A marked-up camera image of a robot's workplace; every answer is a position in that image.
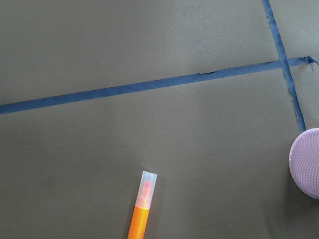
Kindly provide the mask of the orange highlighter pen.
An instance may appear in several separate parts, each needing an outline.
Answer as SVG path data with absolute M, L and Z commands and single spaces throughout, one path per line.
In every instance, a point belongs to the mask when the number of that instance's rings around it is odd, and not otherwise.
M 143 239 L 155 190 L 157 174 L 143 171 L 134 211 L 128 232 L 128 239 Z

